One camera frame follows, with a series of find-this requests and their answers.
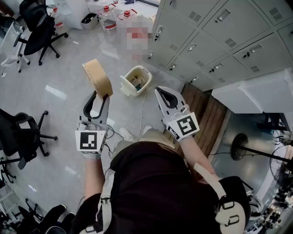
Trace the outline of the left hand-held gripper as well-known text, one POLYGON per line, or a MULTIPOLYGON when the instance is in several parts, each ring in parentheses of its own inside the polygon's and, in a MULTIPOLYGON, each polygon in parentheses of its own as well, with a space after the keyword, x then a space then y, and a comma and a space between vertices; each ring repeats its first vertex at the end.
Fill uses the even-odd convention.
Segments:
POLYGON ((108 135, 107 118, 110 97, 102 99, 91 92, 77 109, 76 149, 85 159, 100 160, 108 135))

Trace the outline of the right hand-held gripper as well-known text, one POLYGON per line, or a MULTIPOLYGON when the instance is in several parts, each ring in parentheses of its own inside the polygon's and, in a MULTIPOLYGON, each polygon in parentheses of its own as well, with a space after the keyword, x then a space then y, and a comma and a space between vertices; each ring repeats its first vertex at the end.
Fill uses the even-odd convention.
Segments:
POLYGON ((155 95, 164 116, 163 123, 176 141, 193 136, 200 130, 195 113, 190 111, 181 93, 158 86, 155 95))

